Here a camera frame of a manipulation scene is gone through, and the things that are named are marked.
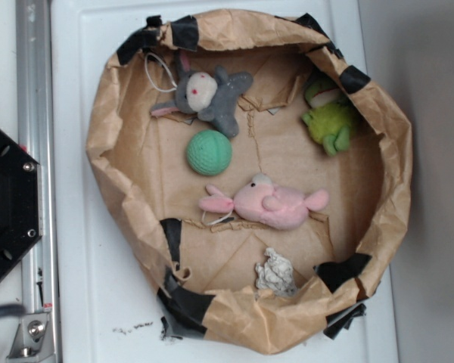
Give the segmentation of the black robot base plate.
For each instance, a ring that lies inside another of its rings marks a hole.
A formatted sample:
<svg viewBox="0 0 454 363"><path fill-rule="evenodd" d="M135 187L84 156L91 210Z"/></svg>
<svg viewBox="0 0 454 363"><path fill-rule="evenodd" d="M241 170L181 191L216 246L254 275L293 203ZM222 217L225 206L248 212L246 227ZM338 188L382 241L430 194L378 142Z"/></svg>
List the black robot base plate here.
<svg viewBox="0 0 454 363"><path fill-rule="evenodd" d="M41 237L38 171L0 129L0 283Z"/></svg>

